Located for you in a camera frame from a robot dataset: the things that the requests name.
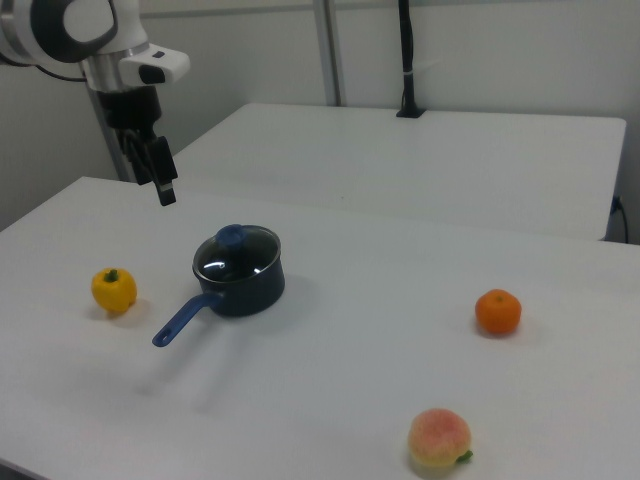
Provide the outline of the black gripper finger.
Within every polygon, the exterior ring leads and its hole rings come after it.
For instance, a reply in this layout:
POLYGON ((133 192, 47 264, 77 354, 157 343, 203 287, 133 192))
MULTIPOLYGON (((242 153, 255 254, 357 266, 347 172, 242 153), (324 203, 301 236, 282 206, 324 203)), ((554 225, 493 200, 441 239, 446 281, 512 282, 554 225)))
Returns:
POLYGON ((144 162, 145 147, 139 135, 133 130, 121 131, 121 151, 131 164, 138 185, 151 182, 151 174, 144 162))
POLYGON ((160 204, 168 206, 175 203, 173 181, 178 178, 178 174, 165 137, 158 137, 148 142, 148 159, 160 204))

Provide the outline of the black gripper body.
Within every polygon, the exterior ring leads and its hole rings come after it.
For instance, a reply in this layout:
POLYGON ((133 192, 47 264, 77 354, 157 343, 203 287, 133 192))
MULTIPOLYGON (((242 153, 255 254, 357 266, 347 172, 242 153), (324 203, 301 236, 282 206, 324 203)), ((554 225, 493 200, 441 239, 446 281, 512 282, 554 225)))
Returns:
POLYGON ((145 141, 155 139, 154 124, 162 112, 155 87, 139 87, 121 92, 98 92, 107 125, 114 130, 131 130, 145 141))

